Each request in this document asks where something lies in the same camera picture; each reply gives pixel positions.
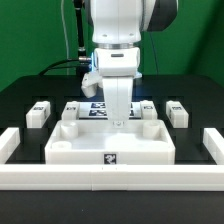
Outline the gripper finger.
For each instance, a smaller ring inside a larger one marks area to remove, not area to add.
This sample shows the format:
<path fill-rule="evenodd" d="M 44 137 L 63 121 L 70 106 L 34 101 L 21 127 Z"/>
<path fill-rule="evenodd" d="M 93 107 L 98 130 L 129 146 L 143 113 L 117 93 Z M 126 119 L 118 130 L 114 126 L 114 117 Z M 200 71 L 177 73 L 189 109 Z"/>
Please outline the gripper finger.
<path fill-rule="evenodd" d="M 122 128 L 130 116 L 133 78 L 105 77 L 102 84 L 107 118 L 115 128 Z"/>

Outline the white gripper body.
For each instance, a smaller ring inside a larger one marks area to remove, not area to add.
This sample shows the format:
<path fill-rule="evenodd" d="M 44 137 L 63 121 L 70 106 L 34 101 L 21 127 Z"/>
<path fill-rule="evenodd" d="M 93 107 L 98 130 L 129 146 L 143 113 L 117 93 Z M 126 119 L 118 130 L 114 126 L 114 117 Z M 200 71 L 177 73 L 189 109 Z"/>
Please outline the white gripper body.
<path fill-rule="evenodd" d="M 135 77 L 140 64 L 140 49 L 96 48 L 94 62 L 102 77 Z"/>

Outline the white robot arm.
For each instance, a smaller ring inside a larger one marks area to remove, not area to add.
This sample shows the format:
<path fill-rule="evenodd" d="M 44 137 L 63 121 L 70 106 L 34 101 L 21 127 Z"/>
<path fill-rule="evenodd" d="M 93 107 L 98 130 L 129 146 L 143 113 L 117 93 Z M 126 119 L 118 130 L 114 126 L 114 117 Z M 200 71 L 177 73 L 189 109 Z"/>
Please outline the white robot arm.
<path fill-rule="evenodd" d="M 86 0 L 85 4 L 96 48 L 82 91 L 92 97 L 102 87 L 107 118 L 121 127 L 130 116 L 141 33 L 165 30 L 177 16 L 178 0 Z"/>

